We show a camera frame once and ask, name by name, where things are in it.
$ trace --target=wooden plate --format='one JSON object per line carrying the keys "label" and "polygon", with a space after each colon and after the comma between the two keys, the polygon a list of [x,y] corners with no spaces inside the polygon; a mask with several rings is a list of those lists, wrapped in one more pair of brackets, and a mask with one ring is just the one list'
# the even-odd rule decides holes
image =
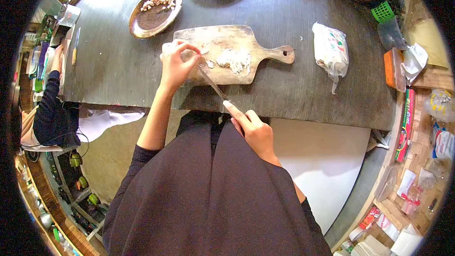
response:
{"label": "wooden plate", "polygon": [[183,3],[183,0],[174,0],[175,9],[165,12],[159,12],[164,6],[161,4],[152,7],[150,10],[141,11],[145,1],[148,0],[139,1],[130,16],[130,33],[138,38],[152,37],[166,29],[177,17]]}

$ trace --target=floor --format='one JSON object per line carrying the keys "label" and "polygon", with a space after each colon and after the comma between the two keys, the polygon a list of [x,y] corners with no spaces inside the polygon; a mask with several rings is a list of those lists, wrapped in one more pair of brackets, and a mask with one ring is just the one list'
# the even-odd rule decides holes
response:
{"label": "floor", "polygon": [[[166,144],[174,139],[187,110],[172,110]],[[146,118],[109,128],[90,143],[81,166],[92,191],[110,203],[128,171]],[[325,233],[343,208],[363,162],[369,129],[325,123],[272,119],[275,153],[308,197]],[[79,152],[83,154],[87,144]]]}

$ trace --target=black sleeve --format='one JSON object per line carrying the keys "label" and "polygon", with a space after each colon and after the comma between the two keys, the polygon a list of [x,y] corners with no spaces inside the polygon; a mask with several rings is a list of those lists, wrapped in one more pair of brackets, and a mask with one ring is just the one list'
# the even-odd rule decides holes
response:
{"label": "black sleeve", "polygon": [[46,89],[43,93],[43,99],[36,110],[36,116],[42,122],[52,123],[54,120],[55,109],[60,106],[57,100],[57,95],[60,88],[60,72],[57,70],[49,74],[49,79],[46,83]]}
{"label": "black sleeve", "polygon": [[109,205],[109,211],[107,212],[104,226],[103,226],[103,244],[107,251],[109,251],[109,239],[111,238],[111,227],[116,218],[118,206],[122,202],[122,198],[134,176],[149,162],[157,153],[157,151],[146,150],[139,145],[134,148],[133,159],[131,161],[130,168],[128,169],[127,175],[123,178],[114,199]]}
{"label": "black sleeve", "polygon": [[332,255],[330,247],[325,241],[324,236],[322,235],[321,227],[318,225],[314,219],[313,213],[311,212],[310,204],[308,203],[308,198],[305,198],[302,203],[302,210],[304,211],[305,219],[307,220],[308,226],[310,227],[311,234],[315,240],[315,243],[320,243],[318,247],[321,255]]}

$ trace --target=cardboard box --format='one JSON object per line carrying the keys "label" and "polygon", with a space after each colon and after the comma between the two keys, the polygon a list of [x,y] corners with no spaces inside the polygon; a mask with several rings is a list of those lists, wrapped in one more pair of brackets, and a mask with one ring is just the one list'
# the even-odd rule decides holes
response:
{"label": "cardboard box", "polygon": [[412,89],[406,89],[405,115],[401,127],[400,140],[395,153],[395,159],[403,162],[406,159],[411,142],[412,122],[414,121],[415,110],[415,92]]}

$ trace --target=green plastic item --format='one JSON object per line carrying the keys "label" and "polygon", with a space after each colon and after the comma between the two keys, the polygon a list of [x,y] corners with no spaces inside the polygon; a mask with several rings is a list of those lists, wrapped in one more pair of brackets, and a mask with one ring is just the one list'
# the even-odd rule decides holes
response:
{"label": "green plastic item", "polygon": [[87,179],[84,176],[79,177],[79,183],[83,189],[88,187]]}
{"label": "green plastic item", "polygon": [[395,14],[390,8],[390,5],[387,1],[384,1],[378,7],[373,8],[371,12],[379,23],[385,22],[390,18],[395,17]]}
{"label": "green plastic item", "polygon": [[70,158],[70,165],[71,167],[78,167],[82,164],[82,158],[79,153],[72,153]]}
{"label": "green plastic item", "polygon": [[42,80],[35,80],[35,92],[41,92],[43,91],[43,81]]}
{"label": "green plastic item", "polygon": [[100,200],[95,194],[90,194],[90,196],[88,196],[88,202],[91,205],[96,205],[100,202]]}
{"label": "green plastic item", "polygon": [[56,227],[54,228],[54,238],[55,240],[60,242],[60,236],[58,236],[58,229]]}

